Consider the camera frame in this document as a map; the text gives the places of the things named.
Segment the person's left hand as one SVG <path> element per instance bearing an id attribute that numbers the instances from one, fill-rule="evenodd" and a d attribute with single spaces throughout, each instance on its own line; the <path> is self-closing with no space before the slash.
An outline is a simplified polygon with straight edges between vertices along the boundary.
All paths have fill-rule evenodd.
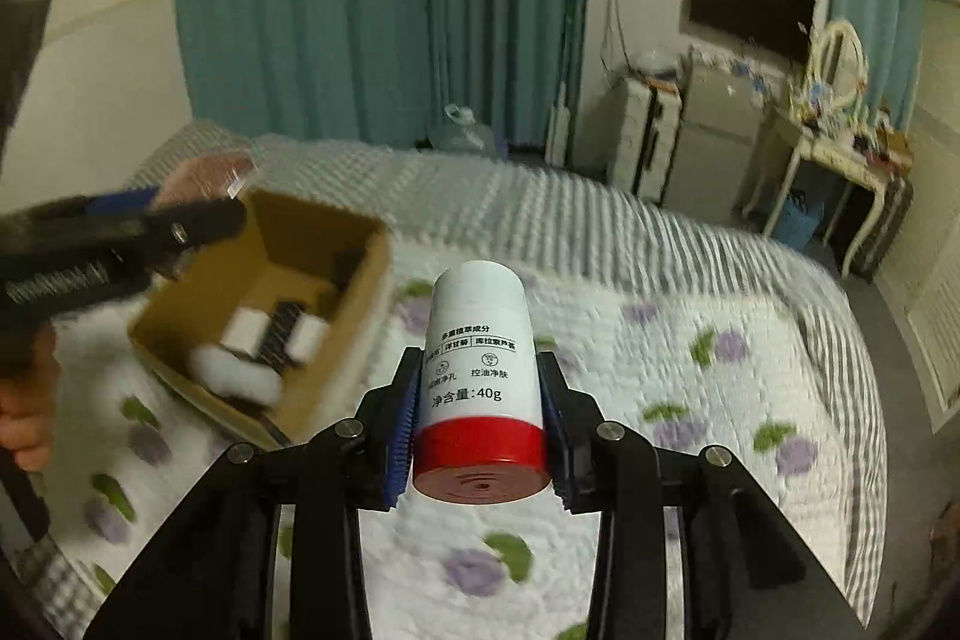
<path id="1" fill-rule="evenodd" d="M 0 442 L 26 473 L 41 473 L 52 458 L 60 364 L 57 333 L 44 325 L 32 343 L 28 369 L 2 378 Z"/>

